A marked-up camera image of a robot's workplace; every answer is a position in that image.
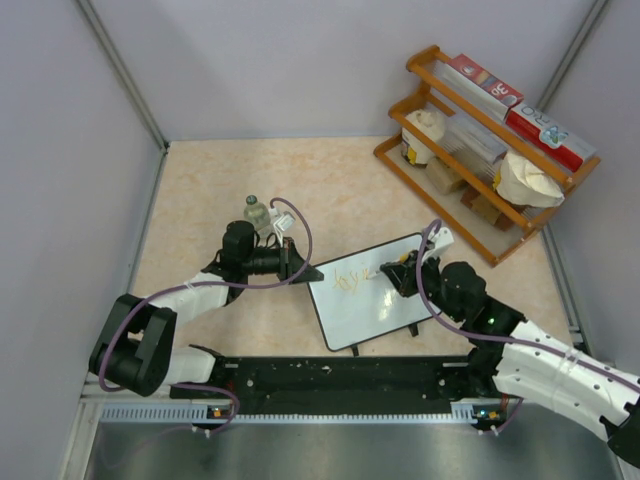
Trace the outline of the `white whiteboard black frame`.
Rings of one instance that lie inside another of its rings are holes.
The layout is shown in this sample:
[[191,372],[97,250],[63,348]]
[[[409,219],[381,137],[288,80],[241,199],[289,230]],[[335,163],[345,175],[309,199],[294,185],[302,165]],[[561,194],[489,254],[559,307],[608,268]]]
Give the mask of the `white whiteboard black frame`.
[[324,279],[308,285],[326,347],[337,352],[432,317],[418,295],[405,298],[374,271],[420,245],[412,233],[316,267]]

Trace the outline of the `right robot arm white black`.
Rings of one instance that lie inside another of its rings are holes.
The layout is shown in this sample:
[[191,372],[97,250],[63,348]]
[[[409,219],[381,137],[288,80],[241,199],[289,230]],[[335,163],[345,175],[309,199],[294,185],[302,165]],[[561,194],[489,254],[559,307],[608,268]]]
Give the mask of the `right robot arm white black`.
[[382,264],[379,272],[401,296],[419,296],[443,327],[474,344],[481,361],[466,372],[474,393],[496,390],[534,402],[580,424],[617,457],[638,466],[638,376],[561,342],[490,296],[485,280],[466,262],[420,261],[412,251]]

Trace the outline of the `yellow capped white marker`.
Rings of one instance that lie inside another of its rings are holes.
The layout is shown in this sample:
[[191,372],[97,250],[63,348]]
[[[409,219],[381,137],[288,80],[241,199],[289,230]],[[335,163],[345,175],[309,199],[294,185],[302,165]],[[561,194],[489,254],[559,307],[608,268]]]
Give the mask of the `yellow capped white marker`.
[[388,262],[384,262],[381,265],[373,268],[372,270],[370,270],[367,275],[366,278],[368,280],[371,280],[383,273],[385,273],[388,270],[391,270],[392,268],[398,267],[403,265],[407,259],[409,258],[410,253],[406,252],[405,254],[403,254],[402,256],[400,256],[399,258],[393,260],[393,261],[388,261]]

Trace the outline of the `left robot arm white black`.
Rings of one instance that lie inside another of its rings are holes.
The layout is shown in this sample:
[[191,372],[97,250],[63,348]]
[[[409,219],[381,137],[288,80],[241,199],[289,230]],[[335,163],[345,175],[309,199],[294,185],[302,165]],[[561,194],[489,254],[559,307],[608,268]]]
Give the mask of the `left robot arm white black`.
[[215,365],[216,354],[198,346],[176,349],[175,332],[231,305],[246,290],[266,290],[249,283],[256,275],[276,276],[274,288],[324,279],[302,258],[293,238],[260,246],[250,222],[231,222],[214,260],[191,280],[146,298],[127,293],[115,300],[89,357],[89,371],[107,391],[147,397],[166,384],[192,383],[205,396],[220,394],[227,374]]

